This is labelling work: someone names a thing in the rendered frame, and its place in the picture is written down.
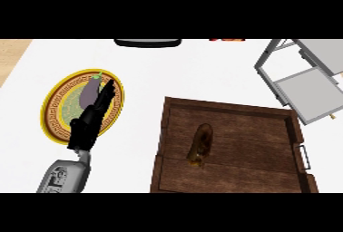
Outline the brown wooden tray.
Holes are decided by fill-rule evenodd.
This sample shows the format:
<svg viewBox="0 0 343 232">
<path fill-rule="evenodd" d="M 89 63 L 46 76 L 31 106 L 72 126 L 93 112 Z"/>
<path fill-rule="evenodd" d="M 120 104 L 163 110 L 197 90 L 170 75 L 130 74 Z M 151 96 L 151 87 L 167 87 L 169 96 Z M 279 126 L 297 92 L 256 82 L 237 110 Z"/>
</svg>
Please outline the brown wooden tray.
<svg viewBox="0 0 343 232">
<path fill-rule="evenodd" d="M 186 155 L 204 123 L 213 142 L 204 166 L 195 167 Z M 167 97 L 149 190 L 315 193 L 302 143 L 293 110 Z"/>
</svg>

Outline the purple eggplant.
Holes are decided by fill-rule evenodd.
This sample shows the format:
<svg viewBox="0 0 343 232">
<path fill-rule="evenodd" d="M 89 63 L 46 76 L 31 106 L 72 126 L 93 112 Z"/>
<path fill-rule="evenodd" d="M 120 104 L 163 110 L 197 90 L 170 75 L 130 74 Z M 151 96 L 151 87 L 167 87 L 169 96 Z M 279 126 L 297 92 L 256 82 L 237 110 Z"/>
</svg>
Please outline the purple eggplant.
<svg viewBox="0 0 343 232">
<path fill-rule="evenodd" d="M 102 73 L 98 73 L 87 84 L 84 85 L 80 97 L 78 97 L 78 106 L 81 109 L 86 109 L 96 101 L 99 94 L 99 86 L 102 81 Z"/>
</svg>

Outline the brown yellow squash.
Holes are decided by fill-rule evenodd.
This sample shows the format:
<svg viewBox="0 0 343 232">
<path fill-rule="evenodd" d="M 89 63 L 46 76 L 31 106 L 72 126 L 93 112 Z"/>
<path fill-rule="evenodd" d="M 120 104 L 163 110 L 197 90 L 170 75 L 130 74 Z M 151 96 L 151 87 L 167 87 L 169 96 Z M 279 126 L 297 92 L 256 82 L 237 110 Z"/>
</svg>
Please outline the brown yellow squash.
<svg viewBox="0 0 343 232">
<path fill-rule="evenodd" d="M 208 157 L 213 141 L 213 129 L 211 126 L 204 123 L 198 126 L 197 132 L 192 138 L 192 146 L 186 156 L 189 164 L 195 167 L 204 167 L 205 158 Z"/>
</svg>

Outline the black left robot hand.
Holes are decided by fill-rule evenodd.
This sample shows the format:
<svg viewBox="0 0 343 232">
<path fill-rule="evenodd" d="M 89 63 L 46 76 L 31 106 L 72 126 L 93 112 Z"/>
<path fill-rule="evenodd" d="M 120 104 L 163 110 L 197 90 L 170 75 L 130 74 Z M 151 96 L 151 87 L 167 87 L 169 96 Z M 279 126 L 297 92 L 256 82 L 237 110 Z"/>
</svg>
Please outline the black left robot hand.
<svg viewBox="0 0 343 232">
<path fill-rule="evenodd" d="M 69 122 L 71 137 L 66 147 L 71 150 L 89 151 L 92 149 L 114 96 L 114 81 L 109 80 L 102 91 L 96 95 L 95 103 L 86 107 L 80 117 Z"/>
</svg>

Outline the black rounded appliance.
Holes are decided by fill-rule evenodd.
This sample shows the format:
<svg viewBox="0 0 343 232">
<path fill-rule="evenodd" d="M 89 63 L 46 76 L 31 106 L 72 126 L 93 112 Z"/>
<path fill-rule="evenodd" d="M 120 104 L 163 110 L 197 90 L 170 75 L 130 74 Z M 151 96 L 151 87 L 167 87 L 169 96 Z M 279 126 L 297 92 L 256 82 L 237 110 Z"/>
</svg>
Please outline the black rounded appliance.
<svg viewBox="0 0 343 232">
<path fill-rule="evenodd" d="M 115 44 L 126 47 L 166 48 L 180 45 L 180 39 L 115 39 Z"/>
</svg>

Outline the yellow patterned round plate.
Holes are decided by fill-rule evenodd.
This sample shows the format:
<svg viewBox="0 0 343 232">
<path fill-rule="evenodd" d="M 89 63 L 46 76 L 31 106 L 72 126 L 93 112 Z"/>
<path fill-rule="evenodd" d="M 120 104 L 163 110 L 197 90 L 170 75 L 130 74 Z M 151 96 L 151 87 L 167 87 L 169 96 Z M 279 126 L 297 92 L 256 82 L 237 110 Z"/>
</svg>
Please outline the yellow patterned round plate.
<svg viewBox="0 0 343 232">
<path fill-rule="evenodd" d="M 103 89 L 109 80 L 114 81 L 115 96 L 106 110 L 99 134 L 112 126 L 121 114 L 124 90 L 118 77 L 106 70 L 86 69 L 69 74 L 55 85 L 43 101 L 40 110 L 40 126 L 46 136 L 64 145 L 69 142 L 69 122 L 83 113 L 78 98 L 89 80 L 99 76 L 99 89 Z"/>
</svg>

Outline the grey metal tiered shelf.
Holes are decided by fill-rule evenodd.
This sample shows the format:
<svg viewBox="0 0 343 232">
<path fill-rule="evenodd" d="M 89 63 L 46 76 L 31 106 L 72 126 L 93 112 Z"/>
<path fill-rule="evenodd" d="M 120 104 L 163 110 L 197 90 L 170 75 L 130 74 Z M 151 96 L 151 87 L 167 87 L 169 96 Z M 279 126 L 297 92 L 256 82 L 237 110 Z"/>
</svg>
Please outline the grey metal tiered shelf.
<svg viewBox="0 0 343 232">
<path fill-rule="evenodd" d="M 310 68 L 273 82 L 265 62 L 275 51 L 294 45 Z M 343 39 L 293 39 L 287 44 L 272 39 L 254 69 L 279 103 L 293 108 L 305 125 L 343 110 L 343 86 L 334 78 L 343 73 Z"/>
</svg>

